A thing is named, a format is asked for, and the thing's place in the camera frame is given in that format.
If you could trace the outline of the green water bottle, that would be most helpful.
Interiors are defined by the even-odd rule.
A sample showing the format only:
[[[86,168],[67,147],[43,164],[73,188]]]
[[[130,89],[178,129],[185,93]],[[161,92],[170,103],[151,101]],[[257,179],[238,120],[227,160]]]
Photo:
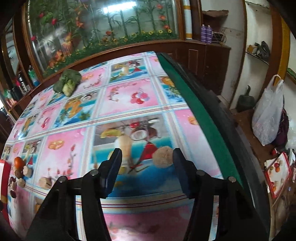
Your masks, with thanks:
[[[29,66],[29,68],[28,68],[28,75],[29,75],[34,87],[37,87],[40,84],[40,82],[39,82],[36,72],[32,66]]]

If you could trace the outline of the beige cake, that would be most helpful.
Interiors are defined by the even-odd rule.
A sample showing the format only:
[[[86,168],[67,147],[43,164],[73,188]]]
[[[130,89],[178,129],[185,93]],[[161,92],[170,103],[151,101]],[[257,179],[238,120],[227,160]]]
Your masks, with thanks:
[[[173,149],[169,146],[158,148],[152,154],[152,162],[158,168],[168,168],[173,164]]]
[[[23,178],[19,178],[18,179],[18,186],[20,186],[21,188],[24,188],[26,185],[26,181]]]
[[[50,190],[52,186],[52,180],[48,177],[41,177],[38,181],[38,186],[44,190]]]

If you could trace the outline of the green leafy vegetable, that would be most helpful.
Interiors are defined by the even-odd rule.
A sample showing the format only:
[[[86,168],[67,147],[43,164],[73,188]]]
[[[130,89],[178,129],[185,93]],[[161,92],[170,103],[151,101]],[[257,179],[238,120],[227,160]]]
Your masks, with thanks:
[[[75,70],[65,69],[59,80],[53,85],[56,93],[63,93],[66,97],[70,97],[80,84],[82,75]]]

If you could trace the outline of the orange mandarin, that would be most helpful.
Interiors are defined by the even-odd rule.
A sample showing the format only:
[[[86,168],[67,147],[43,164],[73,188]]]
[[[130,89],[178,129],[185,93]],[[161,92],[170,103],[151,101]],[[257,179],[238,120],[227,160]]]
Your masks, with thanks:
[[[23,167],[25,166],[25,161],[21,157],[14,158],[14,166],[16,170],[22,171]]]

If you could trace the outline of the beige cake cylinder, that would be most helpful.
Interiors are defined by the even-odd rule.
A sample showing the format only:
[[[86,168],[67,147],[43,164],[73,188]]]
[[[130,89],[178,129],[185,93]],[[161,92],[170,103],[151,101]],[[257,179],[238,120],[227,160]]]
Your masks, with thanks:
[[[33,174],[33,170],[32,168],[28,167],[28,166],[24,166],[23,167],[23,175],[27,178],[31,178]]]

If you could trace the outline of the red date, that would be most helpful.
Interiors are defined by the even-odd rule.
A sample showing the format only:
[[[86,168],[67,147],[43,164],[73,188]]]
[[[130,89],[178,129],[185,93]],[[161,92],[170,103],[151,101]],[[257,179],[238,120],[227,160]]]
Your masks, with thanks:
[[[16,182],[16,178],[15,177],[10,177],[9,179],[9,184],[11,185],[12,183]]]

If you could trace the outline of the red white gift box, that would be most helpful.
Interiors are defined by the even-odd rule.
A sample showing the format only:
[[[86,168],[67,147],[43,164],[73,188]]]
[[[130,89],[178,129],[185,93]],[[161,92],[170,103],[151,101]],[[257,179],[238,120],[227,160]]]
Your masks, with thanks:
[[[1,202],[3,203],[3,210],[1,211],[4,219],[9,223],[8,215],[8,184],[9,184],[9,175],[11,165],[4,161],[0,160],[0,182],[1,182]]]

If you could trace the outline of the colourful fruit print tablecloth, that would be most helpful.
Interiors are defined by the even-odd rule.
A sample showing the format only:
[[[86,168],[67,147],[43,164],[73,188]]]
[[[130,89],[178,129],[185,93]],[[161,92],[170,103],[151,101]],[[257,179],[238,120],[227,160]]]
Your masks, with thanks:
[[[160,65],[155,52],[137,53],[81,71],[71,97],[48,87],[37,94],[16,121],[1,158],[21,157],[32,168],[24,188],[8,185],[11,228],[25,237],[52,180],[84,176],[122,150],[112,193],[102,200],[112,240],[182,240],[193,201],[182,193],[173,165],[158,168],[152,154],[180,148],[198,169],[222,174],[199,123]]]

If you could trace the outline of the brown kiwi-like fruit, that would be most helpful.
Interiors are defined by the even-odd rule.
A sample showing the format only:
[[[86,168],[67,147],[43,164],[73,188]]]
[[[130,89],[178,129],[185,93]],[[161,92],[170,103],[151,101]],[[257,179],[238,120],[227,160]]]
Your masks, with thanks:
[[[23,177],[23,173],[22,173],[22,171],[16,169],[16,170],[15,170],[15,176],[16,176],[16,178],[18,178],[18,179],[22,178],[22,177]]]

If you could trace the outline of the wooden cabinet with mural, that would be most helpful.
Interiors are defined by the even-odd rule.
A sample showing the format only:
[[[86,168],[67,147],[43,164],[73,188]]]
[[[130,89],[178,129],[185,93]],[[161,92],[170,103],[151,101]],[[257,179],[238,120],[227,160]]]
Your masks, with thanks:
[[[201,42],[202,14],[200,1],[1,1],[1,103],[18,117],[65,69],[140,51],[167,53],[219,95],[230,48]]]

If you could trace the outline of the white plastic bag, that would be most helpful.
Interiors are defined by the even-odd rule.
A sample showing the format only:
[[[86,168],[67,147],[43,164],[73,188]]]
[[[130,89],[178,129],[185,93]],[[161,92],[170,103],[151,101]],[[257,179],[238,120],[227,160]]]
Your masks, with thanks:
[[[279,75],[274,75],[255,107],[252,131],[262,146],[272,143],[278,134],[284,102],[283,82]]]

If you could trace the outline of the red tray on floor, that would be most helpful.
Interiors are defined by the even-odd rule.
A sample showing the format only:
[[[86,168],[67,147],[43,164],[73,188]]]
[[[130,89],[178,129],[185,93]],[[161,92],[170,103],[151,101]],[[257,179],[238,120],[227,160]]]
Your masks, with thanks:
[[[269,193],[276,199],[292,174],[288,155],[282,152],[277,158],[266,160],[264,168]]]

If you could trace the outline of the purple spray bottles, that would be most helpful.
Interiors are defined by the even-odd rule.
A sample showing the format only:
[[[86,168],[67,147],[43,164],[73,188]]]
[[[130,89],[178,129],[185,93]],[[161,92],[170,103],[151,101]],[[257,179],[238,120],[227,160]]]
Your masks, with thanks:
[[[210,25],[201,25],[201,30],[200,30],[200,35],[201,35],[201,42],[204,43],[212,43],[212,28]]]

